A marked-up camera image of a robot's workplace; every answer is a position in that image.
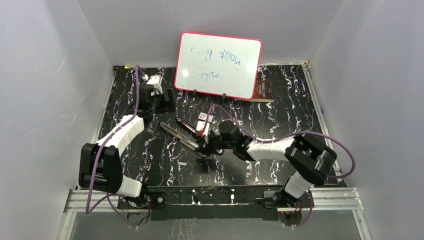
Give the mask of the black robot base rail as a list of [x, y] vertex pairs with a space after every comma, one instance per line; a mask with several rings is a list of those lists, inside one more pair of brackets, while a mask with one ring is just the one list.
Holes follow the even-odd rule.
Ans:
[[294, 199], [281, 185], [149, 186], [139, 199], [123, 197], [118, 209], [151, 210], [153, 221], [173, 219], [279, 219], [297, 223], [314, 207], [311, 193]]

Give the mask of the brown Three Days book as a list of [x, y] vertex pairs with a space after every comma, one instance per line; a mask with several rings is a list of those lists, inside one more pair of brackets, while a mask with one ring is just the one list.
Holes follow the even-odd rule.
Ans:
[[275, 98], [273, 95], [272, 82], [267, 80], [256, 80], [255, 90], [251, 101], [262, 103], [273, 103]]

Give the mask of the pink framed whiteboard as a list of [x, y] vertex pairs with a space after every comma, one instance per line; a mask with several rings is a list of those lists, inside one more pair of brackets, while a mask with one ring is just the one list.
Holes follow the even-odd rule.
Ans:
[[255, 92], [262, 45], [255, 38], [183, 32], [174, 87], [249, 100]]

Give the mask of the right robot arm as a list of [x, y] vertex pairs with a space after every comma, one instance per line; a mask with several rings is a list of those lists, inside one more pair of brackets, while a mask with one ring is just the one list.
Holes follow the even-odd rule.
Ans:
[[324, 185], [337, 159], [336, 152], [312, 132], [281, 140], [259, 139], [242, 133], [230, 120], [221, 122], [218, 131], [200, 132], [196, 151], [211, 155], [232, 150], [243, 161], [282, 160], [292, 165], [295, 173], [281, 191], [282, 202], [288, 207], [295, 207], [313, 187]]

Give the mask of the red white staple box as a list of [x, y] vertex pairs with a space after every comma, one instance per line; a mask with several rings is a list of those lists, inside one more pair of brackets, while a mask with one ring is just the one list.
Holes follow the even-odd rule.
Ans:
[[211, 114], [208, 115], [207, 113], [204, 113], [204, 112], [201, 112], [198, 116], [198, 119], [200, 121], [209, 122], [209, 123], [211, 123], [213, 121], [213, 118], [214, 118], [213, 115], [211, 115]]

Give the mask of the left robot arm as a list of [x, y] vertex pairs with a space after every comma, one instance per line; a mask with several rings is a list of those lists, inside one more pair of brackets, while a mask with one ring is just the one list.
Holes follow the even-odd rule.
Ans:
[[130, 143], [140, 135], [153, 120], [155, 114], [175, 111], [172, 89], [161, 92], [153, 84], [143, 84], [138, 89], [136, 103], [129, 108], [107, 135], [95, 143], [86, 143], [80, 154], [79, 186], [108, 194], [130, 197], [137, 208], [149, 203], [149, 194], [143, 191], [142, 182], [125, 176], [121, 157]]

